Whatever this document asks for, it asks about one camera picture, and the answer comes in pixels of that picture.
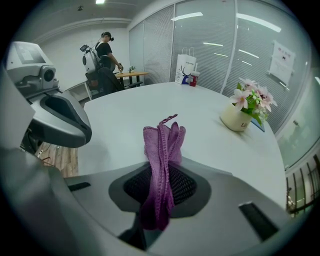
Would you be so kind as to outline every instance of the shopping bag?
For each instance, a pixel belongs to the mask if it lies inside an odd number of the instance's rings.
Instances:
[[[194,70],[194,67],[196,65],[197,58],[194,57],[195,49],[193,47],[193,55],[190,55],[190,49],[189,49],[189,55],[184,54],[184,48],[182,49],[182,53],[178,54],[178,59],[176,62],[176,69],[175,69],[175,82],[181,85],[187,85],[188,80],[190,77],[191,72]]]

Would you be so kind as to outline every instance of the white table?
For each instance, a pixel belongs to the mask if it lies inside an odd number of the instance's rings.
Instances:
[[[85,104],[91,141],[78,149],[80,175],[147,161],[143,128],[156,127],[168,116],[186,128],[182,155],[203,165],[231,172],[282,208],[286,178],[276,138],[250,124],[244,132],[229,130],[220,113],[229,98],[201,86],[175,82],[141,86],[109,94]]]

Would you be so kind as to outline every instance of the purple towel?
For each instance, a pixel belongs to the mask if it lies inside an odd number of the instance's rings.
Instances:
[[[171,128],[164,125],[177,114],[162,120],[157,128],[144,127],[144,153],[150,162],[152,176],[149,195],[140,210],[142,227],[146,230],[164,230],[169,223],[174,198],[169,180],[168,162],[180,164],[180,148],[184,142],[186,129],[179,128],[177,122]]]

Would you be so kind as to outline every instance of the glass wall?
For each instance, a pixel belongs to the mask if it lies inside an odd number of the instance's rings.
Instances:
[[[269,74],[275,42],[295,56],[288,84]],[[199,86],[228,97],[239,78],[267,86],[278,103],[268,117],[274,133],[291,112],[310,69],[309,37],[279,1],[177,2],[144,20],[143,45],[146,85],[175,81],[178,55],[186,48],[184,54],[190,49],[196,57]]]
[[[170,81],[175,81],[178,54],[182,53],[184,47],[189,54],[190,47],[193,47],[190,54],[193,55],[194,50],[197,71],[200,72],[197,84],[220,93],[231,60],[235,2],[180,2],[175,5],[175,19]]]
[[[310,65],[310,41],[298,20],[274,6],[257,1],[237,2],[237,38],[232,69],[223,94],[234,94],[240,78],[258,81],[266,86],[278,106],[271,106],[268,123],[275,133],[296,101]],[[274,41],[295,54],[294,66],[287,88],[283,81],[268,74]]]

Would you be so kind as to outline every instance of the white device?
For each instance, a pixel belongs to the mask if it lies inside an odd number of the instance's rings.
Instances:
[[[58,88],[53,63],[35,43],[12,42],[5,63],[8,75],[27,99],[39,92]]]

